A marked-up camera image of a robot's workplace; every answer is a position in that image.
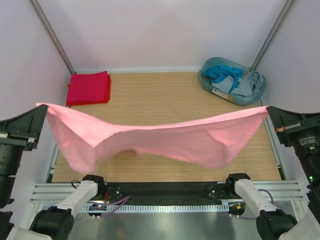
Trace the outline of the pink t shirt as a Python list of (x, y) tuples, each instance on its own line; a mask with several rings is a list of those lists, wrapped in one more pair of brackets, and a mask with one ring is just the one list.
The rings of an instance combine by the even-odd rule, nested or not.
[(268, 116), (265, 106), (164, 125), (116, 125), (86, 113), (47, 104), (47, 120), (70, 167), (82, 174), (123, 151), (154, 154), (223, 168), (245, 147)]

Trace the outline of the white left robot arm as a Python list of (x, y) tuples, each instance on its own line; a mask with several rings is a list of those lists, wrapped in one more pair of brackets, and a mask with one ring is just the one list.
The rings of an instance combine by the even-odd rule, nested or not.
[[(41, 104), (16, 117), (0, 122), (0, 207), (14, 202), (11, 198), (16, 174), (24, 151), (37, 148), (48, 106)], [(91, 199), (101, 200), (106, 194), (104, 179), (86, 175), (65, 200), (34, 217), (28, 229), (11, 223), (13, 212), (0, 213), (2, 240), (66, 240), (78, 212)]]

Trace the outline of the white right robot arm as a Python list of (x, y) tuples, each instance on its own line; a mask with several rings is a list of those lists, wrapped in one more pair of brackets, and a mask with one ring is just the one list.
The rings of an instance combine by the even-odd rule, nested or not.
[(293, 147), (308, 179), (308, 210), (297, 221), (277, 208), (254, 186), (246, 173), (229, 174), (225, 192), (240, 197), (255, 215), (255, 224), (263, 240), (318, 240), (320, 238), (320, 114), (297, 113), (274, 106), (267, 107), (280, 144)]

